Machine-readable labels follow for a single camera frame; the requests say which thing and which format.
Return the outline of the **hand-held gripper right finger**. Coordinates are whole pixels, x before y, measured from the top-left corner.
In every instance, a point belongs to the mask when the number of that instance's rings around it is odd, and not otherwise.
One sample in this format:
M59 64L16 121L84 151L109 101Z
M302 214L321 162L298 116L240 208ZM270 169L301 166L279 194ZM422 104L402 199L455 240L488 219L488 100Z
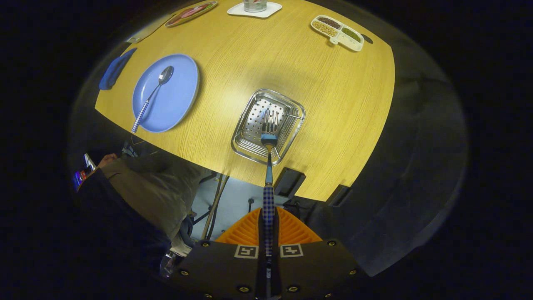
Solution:
M354 300L367 272L336 238L322 239L277 207L273 223L269 293L276 300Z

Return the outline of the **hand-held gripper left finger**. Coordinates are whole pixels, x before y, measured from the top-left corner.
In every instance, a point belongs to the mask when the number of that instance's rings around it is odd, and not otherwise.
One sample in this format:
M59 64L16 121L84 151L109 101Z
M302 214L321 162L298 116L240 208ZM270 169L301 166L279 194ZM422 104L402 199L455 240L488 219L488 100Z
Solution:
M264 300L268 296L263 215L257 208L216 240L200 240L166 264L170 285L185 300Z

